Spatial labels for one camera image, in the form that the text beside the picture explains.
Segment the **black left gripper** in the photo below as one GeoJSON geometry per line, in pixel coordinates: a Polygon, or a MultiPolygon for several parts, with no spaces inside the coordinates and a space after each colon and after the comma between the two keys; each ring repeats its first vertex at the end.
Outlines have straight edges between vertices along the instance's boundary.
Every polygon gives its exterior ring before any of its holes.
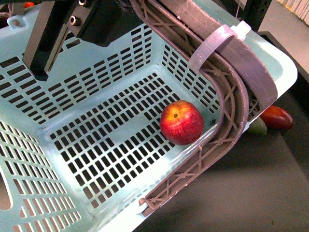
{"type": "Polygon", "coordinates": [[[132,29],[132,5],[128,0],[44,1],[31,32],[23,62],[38,81],[47,81],[68,34],[107,47],[132,29]]]}

